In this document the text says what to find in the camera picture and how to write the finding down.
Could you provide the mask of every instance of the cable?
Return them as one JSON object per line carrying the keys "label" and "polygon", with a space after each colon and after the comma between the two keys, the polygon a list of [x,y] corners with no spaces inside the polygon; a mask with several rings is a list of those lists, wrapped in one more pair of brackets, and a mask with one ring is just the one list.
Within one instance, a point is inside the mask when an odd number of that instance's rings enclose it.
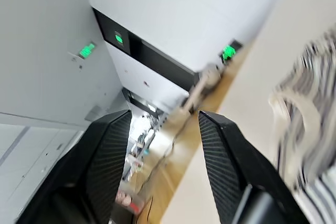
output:
{"label": "cable", "polygon": [[148,210],[148,213],[147,213],[147,224],[148,224],[148,220],[149,220],[149,214],[150,214],[150,212],[151,212],[151,210],[152,210],[152,205],[153,205],[153,196],[152,196],[152,198],[151,198],[151,205],[150,205],[149,210]]}
{"label": "cable", "polygon": [[151,213],[151,210],[152,210],[152,205],[153,205],[153,196],[152,196],[151,205],[149,207],[148,214],[147,214],[147,224],[149,223],[148,219],[149,219],[149,214]]}
{"label": "cable", "polygon": [[185,121],[185,123],[183,124],[182,128],[177,132],[177,134],[174,136],[173,141],[171,143],[171,147],[167,148],[164,153],[163,156],[159,159],[159,161],[157,162],[157,164],[153,167],[151,173],[149,174],[148,178],[145,180],[145,182],[142,184],[141,188],[139,191],[141,191],[144,187],[144,185],[146,185],[149,180],[151,179],[154,171],[156,171],[156,169],[161,165],[161,163],[164,161],[164,159],[167,157],[168,151],[170,151],[170,153],[173,151],[174,149],[174,145],[175,145],[175,141],[177,139],[177,137],[182,133],[182,131],[185,129],[188,121],[190,120],[191,116],[188,117],[188,119]]}

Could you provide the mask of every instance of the green light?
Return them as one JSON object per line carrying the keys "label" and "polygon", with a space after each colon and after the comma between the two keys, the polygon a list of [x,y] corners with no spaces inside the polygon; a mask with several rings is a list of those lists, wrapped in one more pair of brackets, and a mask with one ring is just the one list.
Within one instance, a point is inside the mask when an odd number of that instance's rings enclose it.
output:
{"label": "green light", "polygon": [[90,43],[79,52],[79,56],[81,56],[84,59],[88,58],[90,54],[92,54],[92,51],[94,50],[95,47],[96,47],[95,44]]}
{"label": "green light", "polygon": [[119,35],[115,35],[115,38],[119,43],[122,43],[122,38]]}
{"label": "green light", "polygon": [[228,60],[228,59],[231,59],[233,55],[235,54],[236,54],[236,50],[232,46],[227,46],[223,50],[222,57],[224,60]]}

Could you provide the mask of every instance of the black ceiling beam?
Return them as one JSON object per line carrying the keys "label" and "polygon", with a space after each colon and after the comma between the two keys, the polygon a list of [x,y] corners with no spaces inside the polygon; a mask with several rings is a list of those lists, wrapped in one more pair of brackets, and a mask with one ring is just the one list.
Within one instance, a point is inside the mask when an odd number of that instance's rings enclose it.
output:
{"label": "black ceiling beam", "polygon": [[93,9],[104,40],[186,91],[194,84],[195,73],[146,41]]}

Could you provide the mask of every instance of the striped shirt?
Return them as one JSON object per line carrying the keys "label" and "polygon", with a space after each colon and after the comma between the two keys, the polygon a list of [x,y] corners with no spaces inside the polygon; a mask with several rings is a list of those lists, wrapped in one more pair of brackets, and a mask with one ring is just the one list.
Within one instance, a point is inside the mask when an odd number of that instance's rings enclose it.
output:
{"label": "striped shirt", "polygon": [[274,165],[311,223],[336,223],[336,26],[275,88]]}

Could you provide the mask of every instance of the beige floor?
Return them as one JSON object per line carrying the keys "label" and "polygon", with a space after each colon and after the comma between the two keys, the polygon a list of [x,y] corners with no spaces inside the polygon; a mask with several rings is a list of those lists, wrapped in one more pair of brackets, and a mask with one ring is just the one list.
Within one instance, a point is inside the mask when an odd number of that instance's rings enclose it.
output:
{"label": "beige floor", "polygon": [[[250,47],[245,47],[239,52],[227,68],[223,79],[216,88],[202,103],[199,110],[216,112],[225,94],[227,93],[234,77],[239,71]],[[197,113],[187,122],[183,131],[176,137],[179,129],[169,123],[157,133],[150,153],[144,158],[144,169],[142,172],[133,175],[130,184],[143,195],[148,203],[140,214],[138,224],[157,224],[169,205],[175,190],[177,189],[197,147],[201,144],[201,135],[198,127]],[[175,146],[171,150],[171,143],[175,139]],[[161,159],[165,152],[168,152],[165,159]],[[161,163],[152,173],[151,178],[141,189],[144,181],[148,178],[151,170]]]}

